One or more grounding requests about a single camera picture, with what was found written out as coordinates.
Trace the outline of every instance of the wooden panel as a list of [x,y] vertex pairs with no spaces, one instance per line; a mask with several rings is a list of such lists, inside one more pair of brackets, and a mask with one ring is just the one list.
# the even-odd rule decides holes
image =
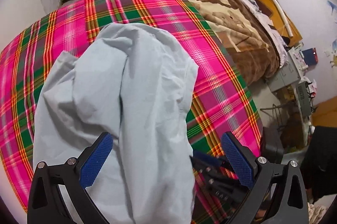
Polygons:
[[[280,35],[285,36],[285,37],[289,37],[288,32],[286,31],[285,27],[284,27],[284,22],[281,18],[281,15],[279,13],[279,11],[277,10],[274,2],[272,0],[259,0],[261,1],[263,4],[265,4],[265,6],[267,6],[267,8],[269,8],[269,10],[272,12],[272,15],[269,17],[273,24],[274,27],[277,29],[277,31],[280,33]],[[289,46],[293,46],[296,43],[298,43],[299,41],[302,40],[302,36],[301,34],[298,32],[296,26],[294,25],[294,23],[289,19],[289,17],[287,16],[287,14],[285,14],[288,21],[289,21],[289,26],[293,32],[293,37],[290,38],[290,45]]]

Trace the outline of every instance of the gray cabinet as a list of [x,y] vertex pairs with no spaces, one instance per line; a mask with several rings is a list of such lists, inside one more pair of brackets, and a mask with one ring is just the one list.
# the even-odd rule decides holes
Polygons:
[[279,69],[274,76],[267,79],[267,84],[270,91],[275,92],[291,83],[299,81],[300,78],[294,61],[288,53],[288,63]]

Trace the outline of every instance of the tile floor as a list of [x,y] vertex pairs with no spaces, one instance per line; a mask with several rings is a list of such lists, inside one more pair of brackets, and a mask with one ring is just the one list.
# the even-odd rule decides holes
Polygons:
[[[252,83],[248,89],[250,90],[254,103],[257,107],[258,113],[261,117],[262,124],[264,127],[274,127],[277,126],[277,120],[275,116],[275,111],[263,110],[261,108],[270,108],[275,105],[280,105],[279,99],[270,91],[268,85],[263,79]],[[286,110],[281,109],[282,121],[285,124],[288,119],[288,113]]]

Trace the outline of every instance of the metal screw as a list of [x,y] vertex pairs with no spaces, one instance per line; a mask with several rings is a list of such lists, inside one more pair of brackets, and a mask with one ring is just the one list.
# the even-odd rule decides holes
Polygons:
[[266,160],[264,157],[259,157],[259,158],[257,159],[257,161],[260,162],[261,164],[264,164],[264,163],[267,162],[267,160]]
[[295,160],[290,160],[290,165],[293,167],[297,167],[297,162]]
[[37,167],[39,168],[39,169],[42,169],[43,167],[44,167],[44,162],[39,162],[39,164],[37,165]]
[[67,163],[68,163],[69,165],[75,164],[75,163],[76,163],[76,158],[69,158],[68,161],[67,161]]

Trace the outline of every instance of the brown blanket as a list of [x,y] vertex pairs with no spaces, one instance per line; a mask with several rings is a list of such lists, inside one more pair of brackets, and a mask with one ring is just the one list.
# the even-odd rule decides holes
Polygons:
[[240,0],[189,0],[217,34],[247,85],[271,77],[280,60],[265,29]]

